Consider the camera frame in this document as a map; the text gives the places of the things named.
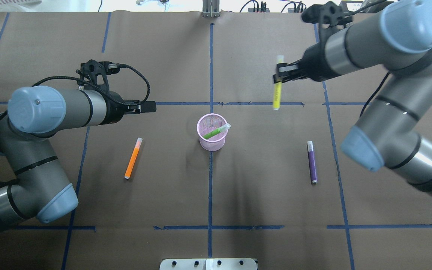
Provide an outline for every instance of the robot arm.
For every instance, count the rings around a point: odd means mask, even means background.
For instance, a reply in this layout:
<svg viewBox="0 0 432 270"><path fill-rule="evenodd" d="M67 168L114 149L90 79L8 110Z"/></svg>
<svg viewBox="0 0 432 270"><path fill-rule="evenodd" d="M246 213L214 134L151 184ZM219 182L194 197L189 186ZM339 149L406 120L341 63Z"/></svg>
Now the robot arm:
<svg viewBox="0 0 432 270"><path fill-rule="evenodd" d="M62 129L116 123L125 114L156 111L156 103L146 101L149 92L140 102L109 91L106 75L126 66L118 65L95 60L81 64L79 83L84 87L79 90L40 85L12 94L7 113L0 114L0 155L6 156L19 182L0 186L0 232L32 217L52 222L78 205L49 137ZM92 83L98 75L103 84Z"/></svg>
<svg viewBox="0 0 432 270"><path fill-rule="evenodd" d="M432 142L413 131L432 106L432 0L401 0L342 30L350 20L332 2L302 18L319 23L321 41L301 60L279 64L274 81L323 81L383 64L393 77L341 149L368 170L386 166L432 195Z"/></svg>

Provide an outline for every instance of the pen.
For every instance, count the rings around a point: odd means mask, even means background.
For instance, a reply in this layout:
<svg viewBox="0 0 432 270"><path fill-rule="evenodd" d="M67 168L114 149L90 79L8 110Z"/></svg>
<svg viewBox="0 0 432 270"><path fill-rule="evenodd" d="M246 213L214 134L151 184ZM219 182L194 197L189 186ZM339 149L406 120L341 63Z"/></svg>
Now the pen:
<svg viewBox="0 0 432 270"><path fill-rule="evenodd" d="M129 164L127 165L127 169L124 174L125 179L129 179L131 176L132 168L134 167L134 163L136 162L136 157L138 156L139 148L141 147L142 141L142 138L138 138L138 140L136 141L136 145L134 146L131 158L129 160Z"/></svg>
<svg viewBox="0 0 432 270"><path fill-rule="evenodd" d="M314 147L312 141L307 141L307 158L309 159L309 173L311 183L317 184L318 176L316 174L316 160L314 159Z"/></svg>
<svg viewBox="0 0 432 270"><path fill-rule="evenodd" d="M277 63L281 64L284 62L284 56L278 55L277 56ZM273 110L279 110L279 107L281 106L281 87L283 83L282 82L276 82L274 84L274 98L273 98Z"/></svg>
<svg viewBox="0 0 432 270"><path fill-rule="evenodd" d="M230 124L225 124L219 128L216 128L215 130L211 131L210 133L206 134L203 136L203 138L205 138L206 140L208 140L211 137L214 137L216 135L218 135L221 132L225 132L226 130L230 129L231 125Z"/></svg>

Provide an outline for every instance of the white wall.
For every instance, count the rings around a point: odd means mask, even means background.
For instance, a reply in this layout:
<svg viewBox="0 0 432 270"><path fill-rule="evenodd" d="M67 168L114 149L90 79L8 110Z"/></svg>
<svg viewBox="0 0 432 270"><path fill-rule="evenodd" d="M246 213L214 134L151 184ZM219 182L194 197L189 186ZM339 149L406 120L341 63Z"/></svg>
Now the white wall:
<svg viewBox="0 0 432 270"><path fill-rule="evenodd" d="M239 12L241 7L247 0L220 0L220 8L225 11ZM271 12L281 12L281 9L286 5L285 1L267 0L267 8ZM324 4L328 0L303 0L307 7L313 4ZM341 0L333 0L337 5ZM101 3L101 0L42 0L40 4L26 5L31 11L37 12L96 12ZM246 5L244 12L248 11L248 7L253 7L252 3ZM293 8L293 5L288 5L286 8ZM186 12L186 11L201 11L203 9L202 0L169 0L164 5L158 0L145 0L141 5L136 4L136 0L103 0L101 6L102 12L112 12L115 10L128 10L134 12Z"/></svg>

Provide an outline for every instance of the yellow marker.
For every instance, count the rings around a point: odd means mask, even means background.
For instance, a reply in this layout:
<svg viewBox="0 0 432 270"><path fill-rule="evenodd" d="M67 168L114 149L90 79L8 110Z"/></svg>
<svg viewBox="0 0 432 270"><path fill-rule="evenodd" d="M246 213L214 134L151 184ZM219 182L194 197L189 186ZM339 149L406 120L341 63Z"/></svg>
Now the yellow marker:
<svg viewBox="0 0 432 270"><path fill-rule="evenodd" d="M277 56L277 63L281 64L284 62L284 55ZM282 82L276 82L274 84L274 98L273 98L273 110L279 110L281 106L281 87L283 86Z"/></svg>
<svg viewBox="0 0 432 270"><path fill-rule="evenodd" d="M129 160L129 164L127 165L127 169L124 174L125 179L129 179L131 176L132 168L134 167L134 163L136 162L136 157L138 156L139 147L141 147L142 141L142 138L138 138L138 140L136 141L136 145L134 146L134 150L132 151L131 159Z"/></svg>

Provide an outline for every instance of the purple marker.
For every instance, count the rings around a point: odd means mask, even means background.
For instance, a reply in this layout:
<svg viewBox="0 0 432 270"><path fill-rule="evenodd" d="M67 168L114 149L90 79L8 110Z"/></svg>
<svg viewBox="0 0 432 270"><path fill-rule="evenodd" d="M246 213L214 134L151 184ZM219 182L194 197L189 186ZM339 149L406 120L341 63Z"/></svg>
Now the purple marker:
<svg viewBox="0 0 432 270"><path fill-rule="evenodd" d="M311 183L317 184L318 176L316 174L316 160L314 159L314 148L312 141L307 141L307 159L309 159L309 173L311 176Z"/></svg>

